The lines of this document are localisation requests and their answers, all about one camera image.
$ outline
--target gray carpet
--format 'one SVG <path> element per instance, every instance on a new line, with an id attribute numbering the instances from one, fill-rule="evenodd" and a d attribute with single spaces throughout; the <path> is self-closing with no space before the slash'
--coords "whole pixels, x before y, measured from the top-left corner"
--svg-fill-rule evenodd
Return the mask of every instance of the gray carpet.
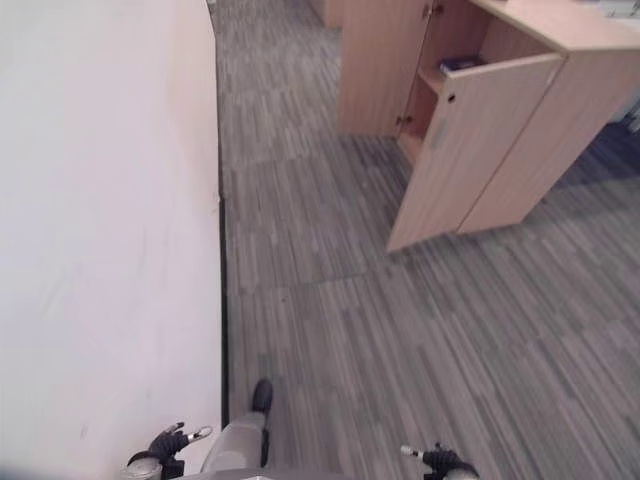
<path id="1" fill-rule="evenodd" d="M 385 242 L 409 168 L 335 133 L 340 33 L 218 0 L 231 414 L 276 387 L 270 466 L 419 480 L 640 478 L 640 142 L 610 126 L 526 221 Z"/>

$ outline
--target book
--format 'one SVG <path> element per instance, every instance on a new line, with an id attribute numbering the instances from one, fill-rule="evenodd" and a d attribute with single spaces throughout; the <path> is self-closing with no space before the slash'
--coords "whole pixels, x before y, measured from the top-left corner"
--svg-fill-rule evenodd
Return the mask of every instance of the book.
<path id="1" fill-rule="evenodd" d="M 440 61 L 440 71 L 442 73 L 455 72 L 456 70 L 464 70 L 465 68 L 477 67 L 478 65 L 486 65 L 486 63 L 487 62 L 478 55 L 445 58 Z"/>

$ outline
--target wooden furniture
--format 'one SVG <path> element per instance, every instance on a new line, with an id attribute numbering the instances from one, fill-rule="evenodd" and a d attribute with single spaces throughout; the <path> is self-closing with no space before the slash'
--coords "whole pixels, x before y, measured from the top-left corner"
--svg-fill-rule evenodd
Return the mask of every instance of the wooden furniture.
<path id="1" fill-rule="evenodd" d="M 522 221 L 640 86 L 640 34 L 568 0 L 349 0 L 342 62 L 340 131 L 413 165 L 393 251 Z"/>
<path id="2" fill-rule="evenodd" d="M 342 26 L 345 0 L 309 0 L 320 20 L 327 28 Z"/>

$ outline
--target shoe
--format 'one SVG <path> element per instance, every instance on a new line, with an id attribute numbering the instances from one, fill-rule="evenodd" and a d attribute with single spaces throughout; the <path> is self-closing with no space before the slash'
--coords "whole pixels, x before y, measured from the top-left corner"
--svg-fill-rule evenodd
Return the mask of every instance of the shoe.
<path id="1" fill-rule="evenodd" d="M 263 378 L 256 388 L 253 390 L 253 399 L 251 400 L 251 411 L 261 412 L 265 416 L 271 411 L 271 401 L 273 400 L 273 385 L 271 382 Z"/>

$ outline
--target cabinet shelf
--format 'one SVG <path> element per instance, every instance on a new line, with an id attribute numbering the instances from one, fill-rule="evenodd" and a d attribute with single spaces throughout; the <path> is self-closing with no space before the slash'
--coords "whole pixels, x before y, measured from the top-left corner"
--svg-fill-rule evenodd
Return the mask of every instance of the cabinet shelf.
<path id="1" fill-rule="evenodd" d="M 418 77 L 426 83 L 431 90 L 440 95 L 444 86 L 445 75 L 437 68 L 418 68 Z"/>

